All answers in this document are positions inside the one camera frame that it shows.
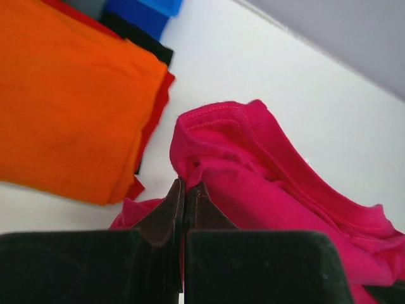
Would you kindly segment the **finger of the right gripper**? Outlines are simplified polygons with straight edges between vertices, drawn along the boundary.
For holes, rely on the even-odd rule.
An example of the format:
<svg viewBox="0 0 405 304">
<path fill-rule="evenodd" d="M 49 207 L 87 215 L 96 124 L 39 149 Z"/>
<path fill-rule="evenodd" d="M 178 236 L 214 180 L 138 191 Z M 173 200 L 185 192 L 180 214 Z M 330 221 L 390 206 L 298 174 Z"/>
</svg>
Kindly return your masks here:
<svg viewBox="0 0 405 304">
<path fill-rule="evenodd" d="M 404 281 L 396 281 L 391 286 L 365 286 L 364 288 L 380 304 L 405 304 Z"/>
</svg>

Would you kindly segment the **magenta t shirt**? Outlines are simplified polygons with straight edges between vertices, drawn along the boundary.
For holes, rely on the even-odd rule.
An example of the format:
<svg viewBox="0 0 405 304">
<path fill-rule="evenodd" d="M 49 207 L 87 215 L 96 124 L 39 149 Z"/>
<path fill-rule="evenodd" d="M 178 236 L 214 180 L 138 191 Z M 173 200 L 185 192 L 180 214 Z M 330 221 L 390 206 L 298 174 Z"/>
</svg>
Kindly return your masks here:
<svg viewBox="0 0 405 304">
<path fill-rule="evenodd" d="M 404 234 L 382 206 L 331 188 L 261 101 L 180 115 L 170 160 L 185 200 L 204 182 L 238 227 L 183 227 L 186 302 L 378 303 L 365 286 L 404 281 Z M 126 199 L 111 228 L 132 228 L 163 199 Z"/>
</svg>

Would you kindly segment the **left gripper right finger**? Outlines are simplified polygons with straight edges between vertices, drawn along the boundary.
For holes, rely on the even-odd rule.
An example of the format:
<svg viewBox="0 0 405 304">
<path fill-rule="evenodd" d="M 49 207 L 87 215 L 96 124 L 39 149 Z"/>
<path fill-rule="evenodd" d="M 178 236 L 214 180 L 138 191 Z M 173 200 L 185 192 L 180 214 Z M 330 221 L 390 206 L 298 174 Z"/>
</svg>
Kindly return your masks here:
<svg viewBox="0 0 405 304">
<path fill-rule="evenodd" d="M 189 189 L 185 200 L 185 231 L 236 229 L 238 227 L 212 202 L 204 182 Z"/>
</svg>

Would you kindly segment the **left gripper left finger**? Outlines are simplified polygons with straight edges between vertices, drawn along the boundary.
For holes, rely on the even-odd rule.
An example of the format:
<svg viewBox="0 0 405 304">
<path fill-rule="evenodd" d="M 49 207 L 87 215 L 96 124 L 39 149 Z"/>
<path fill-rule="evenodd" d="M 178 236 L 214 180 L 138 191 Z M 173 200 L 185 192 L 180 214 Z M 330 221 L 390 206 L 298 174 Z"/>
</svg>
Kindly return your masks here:
<svg viewBox="0 0 405 304">
<path fill-rule="evenodd" d="M 175 179 L 167 195 L 149 214 L 132 226 L 151 245 L 163 247 L 182 236 L 185 184 Z"/>
</svg>

